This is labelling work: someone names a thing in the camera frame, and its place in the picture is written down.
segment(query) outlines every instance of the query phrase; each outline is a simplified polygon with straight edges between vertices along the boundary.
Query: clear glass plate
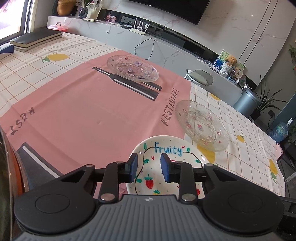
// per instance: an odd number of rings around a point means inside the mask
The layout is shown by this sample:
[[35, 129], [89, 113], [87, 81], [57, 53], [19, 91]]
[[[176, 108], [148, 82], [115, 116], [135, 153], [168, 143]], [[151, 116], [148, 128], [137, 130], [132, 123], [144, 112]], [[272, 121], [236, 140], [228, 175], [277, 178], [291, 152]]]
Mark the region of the clear glass plate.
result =
[[229, 144], [229, 134], [221, 120], [207, 107], [191, 100], [176, 106], [177, 119], [198, 145], [210, 151], [223, 151]]
[[107, 60], [115, 74], [137, 82], [154, 82], [159, 78], [155, 67], [135, 56], [115, 55]]

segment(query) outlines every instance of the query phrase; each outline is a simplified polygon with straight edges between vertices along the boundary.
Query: stuffed toy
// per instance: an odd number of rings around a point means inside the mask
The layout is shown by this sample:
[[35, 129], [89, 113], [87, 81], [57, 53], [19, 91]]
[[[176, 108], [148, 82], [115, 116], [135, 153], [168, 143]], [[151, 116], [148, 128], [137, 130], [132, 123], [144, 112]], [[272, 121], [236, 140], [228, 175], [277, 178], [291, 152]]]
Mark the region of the stuffed toy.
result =
[[225, 58], [225, 62], [222, 65], [222, 69], [220, 70], [220, 74], [227, 78], [229, 76], [229, 73], [233, 70], [233, 65], [236, 64], [237, 60], [233, 55], [229, 55], [227, 58]]

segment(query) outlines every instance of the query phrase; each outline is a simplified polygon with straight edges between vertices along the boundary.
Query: pink placemat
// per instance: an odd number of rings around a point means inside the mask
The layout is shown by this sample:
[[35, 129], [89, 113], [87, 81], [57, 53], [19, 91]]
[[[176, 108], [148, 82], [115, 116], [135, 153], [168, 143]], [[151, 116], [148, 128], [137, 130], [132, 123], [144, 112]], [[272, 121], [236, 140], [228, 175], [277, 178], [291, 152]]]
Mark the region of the pink placemat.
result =
[[27, 142], [62, 173], [92, 163], [127, 161], [138, 143], [155, 135], [184, 138], [176, 104], [189, 99], [190, 82], [160, 66], [155, 101], [93, 67], [112, 72], [106, 61], [116, 51], [83, 63], [14, 104], [0, 125], [17, 150]]

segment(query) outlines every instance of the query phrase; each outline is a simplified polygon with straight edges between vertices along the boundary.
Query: television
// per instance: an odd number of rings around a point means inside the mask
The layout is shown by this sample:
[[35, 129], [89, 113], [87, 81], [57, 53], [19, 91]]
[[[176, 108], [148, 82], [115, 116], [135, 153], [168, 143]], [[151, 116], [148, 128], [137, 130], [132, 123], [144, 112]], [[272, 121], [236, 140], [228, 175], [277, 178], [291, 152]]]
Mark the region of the television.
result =
[[210, 0], [129, 0], [159, 8], [198, 24]]

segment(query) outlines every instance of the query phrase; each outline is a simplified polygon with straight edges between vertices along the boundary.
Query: book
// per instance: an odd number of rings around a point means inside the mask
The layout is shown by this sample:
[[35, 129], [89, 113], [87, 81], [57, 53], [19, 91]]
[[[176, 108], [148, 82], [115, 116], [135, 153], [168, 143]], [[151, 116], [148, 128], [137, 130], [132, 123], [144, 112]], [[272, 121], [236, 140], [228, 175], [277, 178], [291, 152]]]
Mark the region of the book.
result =
[[62, 31], [43, 28], [12, 39], [10, 43], [17, 47], [27, 48], [39, 42], [60, 36], [62, 34]]
[[29, 46], [29, 47], [27, 47], [27, 48], [23, 48], [23, 47], [19, 47], [19, 46], [14, 46], [14, 48], [15, 48], [15, 50], [17, 50], [17, 51], [26, 52], [26, 51], [28, 51], [28, 50], [30, 50], [30, 49], [32, 49], [32, 48], [35, 48], [35, 47], [37, 47], [37, 46], [39, 46], [39, 45], [41, 45], [41, 44], [45, 44], [45, 43], [47, 43], [47, 42], [50, 42], [50, 41], [55, 40], [55, 39], [59, 39], [59, 38], [61, 38], [61, 37], [63, 37], [63, 35], [59, 35], [59, 36], [53, 37], [53, 38], [51, 38], [51, 39], [43, 40], [42, 42], [36, 43], [36, 44], [34, 44], [34, 45], [31, 45], [31, 46]]
[[0, 46], [0, 59], [5, 58], [12, 53], [14, 53], [14, 48], [12, 44], [6, 43]]

